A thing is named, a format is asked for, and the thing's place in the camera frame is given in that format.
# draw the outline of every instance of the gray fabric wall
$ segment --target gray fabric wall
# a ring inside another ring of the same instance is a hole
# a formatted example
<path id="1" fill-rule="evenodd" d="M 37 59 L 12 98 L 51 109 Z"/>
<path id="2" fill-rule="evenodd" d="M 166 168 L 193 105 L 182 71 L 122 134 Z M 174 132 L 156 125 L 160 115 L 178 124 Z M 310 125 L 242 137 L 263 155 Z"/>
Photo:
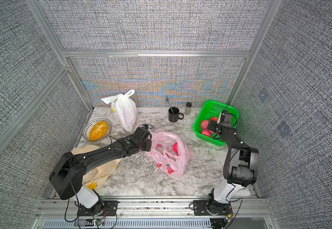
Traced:
<path id="1" fill-rule="evenodd" d="M 54 190 L 49 174 L 72 150 L 87 113 L 66 75 L 0 155 L 0 229 L 30 227 Z"/>
<path id="2" fill-rule="evenodd" d="M 332 228 L 332 1 L 283 1 L 233 105 L 280 226 Z"/>
<path id="3" fill-rule="evenodd" d="M 249 50 L 270 0 L 39 0 L 64 49 Z"/>
<path id="4" fill-rule="evenodd" d="M 60 69 L 24 0 L 0 0 L 0 135 Z"/>
<path id="5" fill-rule="evenodd" d="M 231 57 L 71 57 L 95 107 L 109 106 L 101 98 L 136 92 L 141 107 L 203 106 L 207 100 L 226 102 L 244 58 Z"/>
<path id="6" fill-rule="evenodd" d="M 24 0 L 0 1 L 0 135 L 60 69 Z M 64 76 L 0 155 L 0 229 L 29 228 L 88 111 Z"/>
<path id="7" fill-rule="evenodd" d="M 63 49 L 249 51 L 270 0 L 39 0 Z M 137 106 L 226 102 L 243 58 L 71 57 L 94 106 L 135 89 Z"/>

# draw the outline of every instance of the red wire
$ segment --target red wire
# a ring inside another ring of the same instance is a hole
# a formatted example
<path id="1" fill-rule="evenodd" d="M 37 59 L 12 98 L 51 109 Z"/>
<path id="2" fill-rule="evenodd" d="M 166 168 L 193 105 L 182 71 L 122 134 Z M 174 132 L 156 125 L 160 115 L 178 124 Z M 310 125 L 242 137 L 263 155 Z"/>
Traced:
<path id="1" fill-rule="evenodd" d="M 101 219 L 101 220 L 103 220 L 103 219 L 105 219 L 105 220 L 106 220 L 106 213 L 107 213 L 107 211 L 106 211 L 106 208 L 105 208 L 104 210 L 105 210 L 105 215 L 104 215 L 104 217 L 102 217 L 102 219 Z"/>

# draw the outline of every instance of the green plastic basket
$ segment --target green plastic basket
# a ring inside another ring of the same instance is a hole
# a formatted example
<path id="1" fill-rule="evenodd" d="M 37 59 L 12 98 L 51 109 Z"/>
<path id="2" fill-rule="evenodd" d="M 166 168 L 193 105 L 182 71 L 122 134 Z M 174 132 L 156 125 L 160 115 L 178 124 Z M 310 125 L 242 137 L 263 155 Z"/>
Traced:
<path id="1" fill-rule="evenodd" d="M 201 109 L 201 111 L 194 123 L 194 126 L 193 126 L 194 132 L 198 138 L 203 139 L 203 140 L 210 142 L 217 146 L 223 146 L 226 144 L 221 139 L 213 139 L 213 137 L 216 134 L 212 134 L 212 137 L 202 135 L 201 134 L 202 128 L 200 126 L 200 123 L 204 120 L 209 120 L 211 117 L 214 117 L 214 116 L 219 117 L 223 110 L 228 111 L 228 113 L 232 113 L 233 115 L 235 115 L 237 117 L 237 120 L 238 120 L 240 113 L 236 108 L 234 108 L 230 105 L 227 106 L 227 104 L 220 103 L 220 102 L 217 102 L 214 100 L 208 100 L 204 103 L 204 106 Z M 232 123 L 235 123 L 235 122 L 236 122 L 236 118 L 232 117 Z"/>

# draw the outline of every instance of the fork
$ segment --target fork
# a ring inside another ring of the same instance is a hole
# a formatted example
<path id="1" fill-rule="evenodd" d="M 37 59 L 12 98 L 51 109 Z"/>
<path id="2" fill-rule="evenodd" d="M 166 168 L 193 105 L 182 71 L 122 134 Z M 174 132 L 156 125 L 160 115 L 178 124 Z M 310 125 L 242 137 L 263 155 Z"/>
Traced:
<path id="1" fill-rule="evenodd" d="M 170 106 L 170 109 L 171 109 L 172 114 L 174 114 L 174 110 L 172 109 L 172 106 L 171 106 L 170 100 L 168 99 L 168 95 L 166 95 L 166 103 L 168 103 L 168 105 Z"/>

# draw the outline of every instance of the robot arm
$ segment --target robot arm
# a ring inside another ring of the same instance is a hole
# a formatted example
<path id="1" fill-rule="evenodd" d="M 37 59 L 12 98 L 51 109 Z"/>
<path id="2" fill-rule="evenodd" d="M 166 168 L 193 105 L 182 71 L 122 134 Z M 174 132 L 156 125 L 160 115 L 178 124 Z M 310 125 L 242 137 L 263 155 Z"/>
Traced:
<path id="1" fill-rule="evenodd" d="M 223 167 L 224 180 L 211 191 L 205 202 L 193 202 L 195 215 L 232 215 L 232 196 L 256 181 L 259 151 L 242 141 L 234 128 L 236 123 L 232 123 L 233 117 L 237 120 L 233 114 L 222 111 L 218 122 L 209 121 L 207 129 L 216 132 L 228 146 Z"/>
<path id="2" fill-rule="evenodd" d="M 207 128 L 216 132 L 228 146 L 223 167 L 225 180 L 214 190 L 214 199 L 219 203 L 228 203 L 238 190 L 254 184 L 258 175 L 259 151 L 242 141 L 233 127 L 236 125 L 232 124 L 233 117 L 233 114 L 223 111 L 218 122 L 211 120 Z"/>
<path id="3" fill-rule="evenodd" d="M 101 149 L 77 155 L 67 152 L 59 159 L 49 180 L 60 199 L 67 200 L 76 196 L 78 202 L 95 215 L 103 209 L 103 202 L 95 191 L 82 185 L 83 175 L 109 161 L 131 156 L 141 150 L 150 151 L 151 138 L 148 126 L 143 125 L 133 134 Z"/>

